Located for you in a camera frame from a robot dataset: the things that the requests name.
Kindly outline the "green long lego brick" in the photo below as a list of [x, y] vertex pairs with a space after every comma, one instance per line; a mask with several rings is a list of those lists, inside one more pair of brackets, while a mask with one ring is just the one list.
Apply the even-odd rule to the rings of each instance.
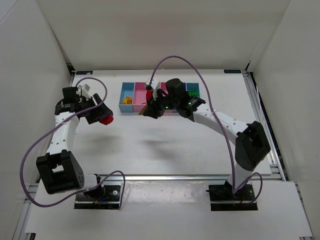
[[197, 91], [188, 91], [188, 95], [189, 96], [198, 96], [198, 92]]

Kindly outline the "red lego brick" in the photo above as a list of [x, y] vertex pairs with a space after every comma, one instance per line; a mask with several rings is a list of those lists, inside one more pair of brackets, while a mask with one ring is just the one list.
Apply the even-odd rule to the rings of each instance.
[[145, 95], [146, 100], [148, 101], [149, 99], [153, 98], [153, 92], [151, 90], [147, 90], [146, 91], [146, 95]]

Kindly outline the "brown lego brick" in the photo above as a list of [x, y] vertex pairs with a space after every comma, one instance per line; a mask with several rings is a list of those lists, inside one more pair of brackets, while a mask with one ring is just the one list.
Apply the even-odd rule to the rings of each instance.
[[143, 108], [140, 110], [140, 112], [138, 113], [140, 116], [144, 116], [146, 111], [148, 110], [148, 105], [144, 105]]

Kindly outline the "yellow lego brick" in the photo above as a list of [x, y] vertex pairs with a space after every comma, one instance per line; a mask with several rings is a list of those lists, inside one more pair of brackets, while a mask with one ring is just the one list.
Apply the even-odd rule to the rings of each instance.
[[122, 102], [123, 105], [131, 105], [133, 102], [133, 98], [130, 96], [126, 96]]

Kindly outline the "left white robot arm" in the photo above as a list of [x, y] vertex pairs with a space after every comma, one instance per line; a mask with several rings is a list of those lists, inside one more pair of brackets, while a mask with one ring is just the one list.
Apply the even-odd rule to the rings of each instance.
[[53, 195], [73, 190], [88, 190], [96, 186], [101, 178], [97, 174], [86, 174], [72, 153], [74, 138], [80, 119], [88, 124], [110, 124], [113, 112], [100, 96], [90, 94], [87, 84], [65, 87], [63, 99], [55, 106], [55, 125], [45, 153], [36, 160], [39, 175], [48, 194]]

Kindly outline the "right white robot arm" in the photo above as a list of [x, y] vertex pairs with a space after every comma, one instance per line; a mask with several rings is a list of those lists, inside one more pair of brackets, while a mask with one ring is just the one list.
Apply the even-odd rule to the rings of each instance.
[[227, 143], [235, 146], [234, 157], [231, 160], [231, 175], [226, 183], [231, 186], [233, 194], [238, 193], [271, 150], [262, 124], [258, 121], [238, 121], [212, 109], [205, 100], [190, 96], [178, 78], [168, 80], [165, 86], [166, 90], [162, 90], [157, 80], [147, 80], [145, 88], [148, 95], [142, 115], [158, 119], [165, 111], [175, 110], [181, 117], [226, 137]]

